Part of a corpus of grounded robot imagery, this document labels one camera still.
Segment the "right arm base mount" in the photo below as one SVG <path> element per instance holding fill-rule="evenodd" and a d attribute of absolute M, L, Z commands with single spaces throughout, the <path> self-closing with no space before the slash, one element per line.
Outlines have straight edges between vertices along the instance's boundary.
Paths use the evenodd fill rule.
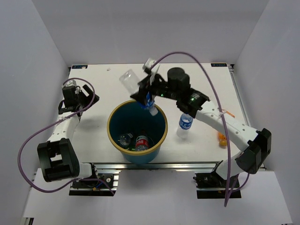
<path fill-rule="evenodd" d="M 197 199 L 225 199 L 226 180 L 204 171 L 196 171 L 193 179 Z"/>

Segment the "orange plastic bottle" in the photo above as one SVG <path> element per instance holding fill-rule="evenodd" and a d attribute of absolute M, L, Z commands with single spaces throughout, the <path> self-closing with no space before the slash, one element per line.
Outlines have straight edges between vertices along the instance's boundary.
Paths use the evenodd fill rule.
<path fill-rule="evenodd" d="M 225 135 L 223 135 L 220 132 L 218 132 L 218 141 L 219 141 L 219 146 L 221 146 L 221 147 L 227 146 L 227 138 Z"/>

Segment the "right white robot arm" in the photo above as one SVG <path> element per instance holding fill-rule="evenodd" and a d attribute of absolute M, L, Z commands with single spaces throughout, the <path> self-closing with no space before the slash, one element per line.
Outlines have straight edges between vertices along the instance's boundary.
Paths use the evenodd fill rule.
<path fill-rule="evenodd" d="M 204 122 L 228 138 L 239 153 L 218 163 L 212 171 L 212 183 L 224 186 L 229 178 L 239 173 L 256 174 L 271 152 L 271 132 L 261 131 L 236 120 L 221 109 L 220 103 L 213 103 L 208 96 L 193 89 L 189 75 L 180 67 L 173 67 L 167 72 L 167 80 L 144 66 L 147 76 L 138 82 L 138 90 L 131 98 L 145 106 L 149 99 L 163 97 L 175 100 L 176 106 L 184 114 Z"/>

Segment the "blue label bottle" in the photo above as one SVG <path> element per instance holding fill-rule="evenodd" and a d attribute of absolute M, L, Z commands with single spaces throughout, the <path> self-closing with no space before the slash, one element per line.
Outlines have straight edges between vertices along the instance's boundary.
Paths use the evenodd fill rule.
<path fill-rule="evenodd" d="M 128 70 L 125 72 L 120 78 L 119 81 L 122 83 L 122 85 L 127 89 L 129 94 L 133 94 L 139 90 L 138 83 L 140 82 L 140 79 L 137 77 L 137 75 L 134 73 L 133 70 Z M 152 97 L 152 102 L 148 103 L 147 105 L 141 105 L 138 103 L 139 106 L 148 111 L 152 116 L 157 115 L 158 110 L 155 107 L 155 101 Z"/>
<path fill-rule="evenodd" d="M 180 116 L 179 125 L 178 125 L 177 132 L 176 132 L 178 137 L 180 137 L 182 139 L 187 138 L 189 130 L 192 126 L 193 120 L 194 120 L 193 117 L 191 117 L 190 115 L 185 114 L 185 113 L 183 113 Z"/>

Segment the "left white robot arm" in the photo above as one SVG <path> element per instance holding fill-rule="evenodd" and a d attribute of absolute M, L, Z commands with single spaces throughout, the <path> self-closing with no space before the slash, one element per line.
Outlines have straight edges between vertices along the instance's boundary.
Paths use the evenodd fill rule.
<path fill-rule="evenodd" d="M 47 142 L 40 143 L 37 147 L 43 177 L 47 182 L 83 178 L 88 187 L 94 187 L 99 182 L 95 166 L 92 163 L 79 162 L 71 144 L 75 128 L 83 114 L 79 111 L 99 100 L 99 96 L 88 85 L 84 85 L 83 89 L 87 95 L 74 84 L 62 88 L 64 99 L 58 106 L 58 119 L 62 122 L 54 126 Z"/>

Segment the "red label water bottle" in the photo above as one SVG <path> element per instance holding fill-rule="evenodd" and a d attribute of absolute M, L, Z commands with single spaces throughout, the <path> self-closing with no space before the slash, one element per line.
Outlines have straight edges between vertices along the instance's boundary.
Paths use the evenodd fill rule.
<path fill-rule="evenodd" d="M 135 151 L 144 151 L 149 149 L 149 140 L 146 132 L 142 130 L 135 141 Z"/>

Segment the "small pepsi label bottle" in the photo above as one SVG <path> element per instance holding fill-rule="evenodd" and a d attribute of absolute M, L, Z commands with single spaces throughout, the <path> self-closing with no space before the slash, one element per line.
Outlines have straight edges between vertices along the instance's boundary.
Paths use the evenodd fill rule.
<path fill-rule="evenodd" d="M 132 143 L 133 137 L 134 136 L 132 133 L 125 133 L 121 135 L 118 140 L 120 146 L 123 148 L 127 148 Z"/>

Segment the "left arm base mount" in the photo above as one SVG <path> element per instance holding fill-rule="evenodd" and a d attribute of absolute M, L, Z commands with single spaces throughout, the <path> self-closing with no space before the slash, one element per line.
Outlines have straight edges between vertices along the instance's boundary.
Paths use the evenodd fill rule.
<path fill-rule="evenodd" d="M 71 183 L 70 196 L 113 196 L 118 187 L 120 170 L 97 169 L 97 178 L 103 180 L 108 187 L 99 180 L 77 181 Z"/>

